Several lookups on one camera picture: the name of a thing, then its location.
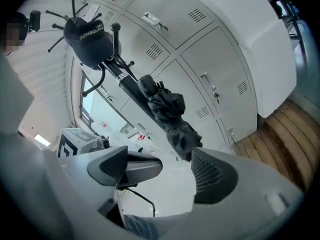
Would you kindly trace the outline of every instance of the white wall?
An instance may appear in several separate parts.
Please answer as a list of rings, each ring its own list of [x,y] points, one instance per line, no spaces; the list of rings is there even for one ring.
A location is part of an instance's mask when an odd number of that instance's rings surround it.
[[[290,38],[268,0],[199,0],[239,44],[251,72],[257,111],[269,116],[296,86]]]
[[[0,131],[17,133],[34,97],[10,66],[0,46]]]

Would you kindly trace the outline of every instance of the person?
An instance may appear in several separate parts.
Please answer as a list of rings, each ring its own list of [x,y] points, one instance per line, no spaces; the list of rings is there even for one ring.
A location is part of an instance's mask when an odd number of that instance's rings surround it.
[[[17,51],[26,40],[28,34],[28,19],[20,12],[16,12],[8,19],[1,30],[0,44],[6,56]]]

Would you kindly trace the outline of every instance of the curved white wall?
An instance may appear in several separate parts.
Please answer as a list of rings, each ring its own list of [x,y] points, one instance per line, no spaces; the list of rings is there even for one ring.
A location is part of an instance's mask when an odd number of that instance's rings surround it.
[[[266,118],[296,86],[294,52],[286,27],[267,0],[199,0],[233,34],[251,72],[257,111]]]

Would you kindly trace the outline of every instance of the wooden floor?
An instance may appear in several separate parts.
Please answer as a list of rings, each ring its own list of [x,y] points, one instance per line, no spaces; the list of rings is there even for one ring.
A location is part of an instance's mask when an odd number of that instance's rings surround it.
[[[238,156],[271,166],[305,191],[318,168],[320,127],[286,100],[261,128],[233,146]]]

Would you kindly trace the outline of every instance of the black umbrella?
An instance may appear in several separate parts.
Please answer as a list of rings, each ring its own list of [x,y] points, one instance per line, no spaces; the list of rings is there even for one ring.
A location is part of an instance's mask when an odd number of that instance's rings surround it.
[[[182,159],[189,162],[192,148],[202,147],[202,137],[182,119],[186,110],[184,97],[166,89],[163,82],[156,83],[148,74],[139,79],[137,84],[171,146]]]

